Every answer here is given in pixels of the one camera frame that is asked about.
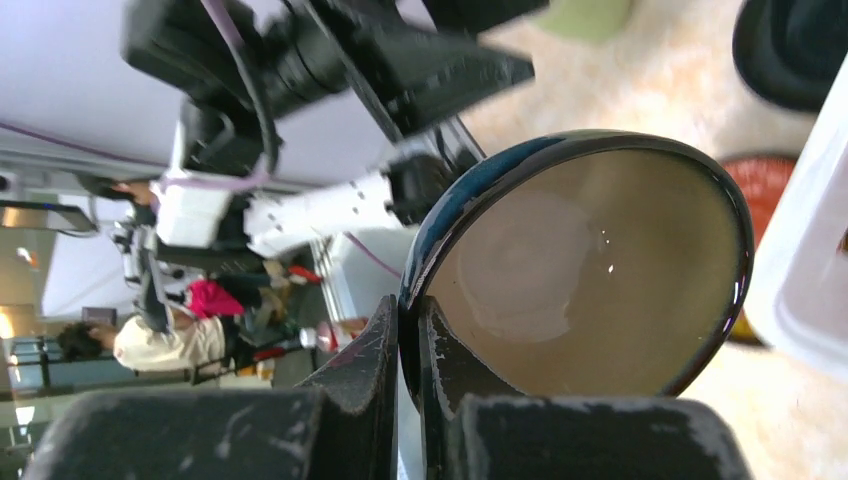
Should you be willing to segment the light green mug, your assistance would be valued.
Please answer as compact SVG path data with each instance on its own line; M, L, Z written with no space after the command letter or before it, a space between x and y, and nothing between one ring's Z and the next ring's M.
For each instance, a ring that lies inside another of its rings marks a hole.
M616 36L628 22L632 0L560 0L533 22L546 33L562 39L603 43Z

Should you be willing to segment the white plastic dish rack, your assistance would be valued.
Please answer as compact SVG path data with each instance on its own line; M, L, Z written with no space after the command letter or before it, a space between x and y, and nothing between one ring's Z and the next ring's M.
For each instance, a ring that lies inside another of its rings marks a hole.
M847 378L847 69L840 68L757 248L744 307L774 349Z

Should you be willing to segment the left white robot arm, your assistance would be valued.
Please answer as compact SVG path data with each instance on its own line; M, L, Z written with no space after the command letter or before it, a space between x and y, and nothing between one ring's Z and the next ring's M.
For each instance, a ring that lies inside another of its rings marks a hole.
M443 126L534 75L529 58L478 35L542 8L429 1L424 28L392 1L287 1L258 31L239 1L131 2L124 60L185 96L170 165L151 186L159 240L274 258L339 233L420 223L479 160L450 150ZM333 186L264 192L282 146L276 121L345 91L397 156Z

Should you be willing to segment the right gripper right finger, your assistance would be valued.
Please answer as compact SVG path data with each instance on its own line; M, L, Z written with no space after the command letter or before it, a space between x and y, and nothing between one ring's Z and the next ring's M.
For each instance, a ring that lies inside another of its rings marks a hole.
M663 397L534 397L419 310L422 443L429 479L749 479L707 406Z

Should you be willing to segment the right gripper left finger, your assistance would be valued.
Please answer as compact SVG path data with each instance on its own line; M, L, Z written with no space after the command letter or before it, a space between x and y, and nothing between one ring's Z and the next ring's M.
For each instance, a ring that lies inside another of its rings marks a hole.
M397 301L289 389L92 392L54 420L27 479L393 479Z

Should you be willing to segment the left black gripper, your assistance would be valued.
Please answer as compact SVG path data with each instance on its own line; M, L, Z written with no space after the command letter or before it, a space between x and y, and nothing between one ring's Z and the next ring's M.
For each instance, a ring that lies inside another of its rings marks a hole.
M244 3L224 8L276 118L352 90L397 142L534 76L529 58L409 24L387 1L286 1L263 31ZM123 33L122 55L133 68L197 101L252 108L200 2L132 1Z

